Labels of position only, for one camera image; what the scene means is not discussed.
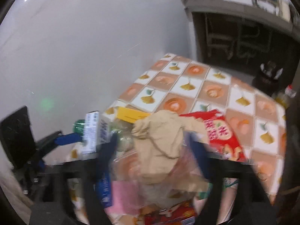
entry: tablecloth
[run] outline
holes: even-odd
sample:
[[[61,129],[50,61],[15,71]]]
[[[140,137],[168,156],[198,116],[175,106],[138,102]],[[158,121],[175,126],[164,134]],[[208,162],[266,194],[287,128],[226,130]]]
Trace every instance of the tablecloth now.
[[[178,114],[218,109],[235,132],[245,156],[253,160],[271,203],[274,201],[284,165],[285,110],[259,90],[209,65],[168,53],[103,115],[113,121],[117,107]]]

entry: red package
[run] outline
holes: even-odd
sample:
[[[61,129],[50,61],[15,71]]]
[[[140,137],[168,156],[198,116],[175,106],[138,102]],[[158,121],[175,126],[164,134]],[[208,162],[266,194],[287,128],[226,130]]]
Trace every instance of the red package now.
[[[168,209],[161,209],[145,215],[145,225],[193,225],[197,216],[192,201],[184,201]]]
[[[225,159],[245,161],[243,148],[240,146],[231,127],[225,121],[225,117],[217,109],[209,112],[192,112],[180,116],[203,119],[209,137],[209,145],[222,153]]]

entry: yellow card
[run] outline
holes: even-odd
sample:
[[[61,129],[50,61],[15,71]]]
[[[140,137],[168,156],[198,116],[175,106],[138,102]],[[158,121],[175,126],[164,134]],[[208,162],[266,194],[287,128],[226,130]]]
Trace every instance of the yellow card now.
[[[123,121],[133,124],[136,122],[136,120],[144,119],[149,115],[150,113],[133,110],[126,107],[119,107],[117,113],[117,119],[121,119]]]

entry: beige cloth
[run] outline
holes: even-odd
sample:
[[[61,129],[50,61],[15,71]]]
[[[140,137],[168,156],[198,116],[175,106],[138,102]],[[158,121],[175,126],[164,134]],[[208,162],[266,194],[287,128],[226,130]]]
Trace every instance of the beige cloth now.
[[[195,131],[208,143],[203,122],[194,117],[179,117],[174,112],[161,110],[135,122],[133,141],[145,184],[160,183],[173,169],[180,156],[184,131]]]

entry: pink package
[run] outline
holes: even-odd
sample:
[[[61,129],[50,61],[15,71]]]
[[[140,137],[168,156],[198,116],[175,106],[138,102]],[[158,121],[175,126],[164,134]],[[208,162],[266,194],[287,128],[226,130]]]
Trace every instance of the pink package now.
[[[105,208],[107,214],[139,215],[142,199],[138,195],[138,184],[134,181],[112,182],[112,206]]]

